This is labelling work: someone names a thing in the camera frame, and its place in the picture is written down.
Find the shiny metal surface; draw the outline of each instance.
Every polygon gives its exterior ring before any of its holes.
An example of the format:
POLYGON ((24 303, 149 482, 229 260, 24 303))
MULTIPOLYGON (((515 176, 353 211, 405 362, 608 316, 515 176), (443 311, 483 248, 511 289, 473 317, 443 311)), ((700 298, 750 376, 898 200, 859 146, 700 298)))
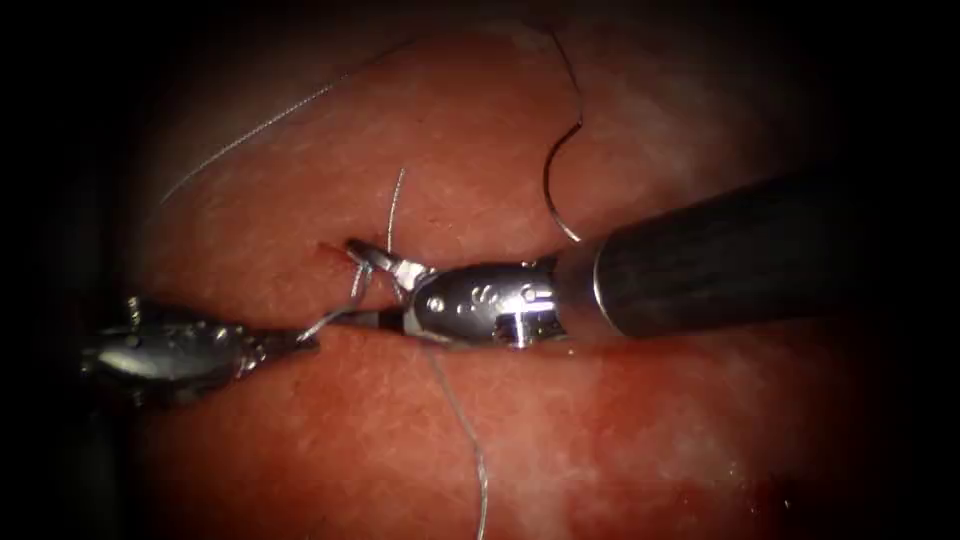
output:
POLYGON ((524 348, 563 336, 550 276, 512 263, 476 264, 427 278, 410 302, 426 336, 483 346, 524 348), (437 305, 445 306, 436 310, 437 305))
POLYGON ((331 322, 461 346, 524 348, 564 336, 546 265, 484 263, 438 272, 360 240, 349 240, 347 250, 359 263, 393 275, 407 293, 406 304, 399 323, 363 312, 340 314, 331 322))
POLYGON ((607 318, 597 288, 596 264, 602 241, 581 243, 553 258, 556 313, 569 337, 597 341, 623 334, 607 318))
POLYGON ((244 377, 266 361, 316 346, 300 331, 254 330, 175 306, 127 301, 129 320, 83 350, 82 370, 134 406, 182 402, 244 377))
POLYGON ((426 276, 436 272, 435 268, 404 259, 355 238, 347 240, 347 253, 358 263, 369 263, 390 273, 396 284, 407 293, 412 292, 426 276))

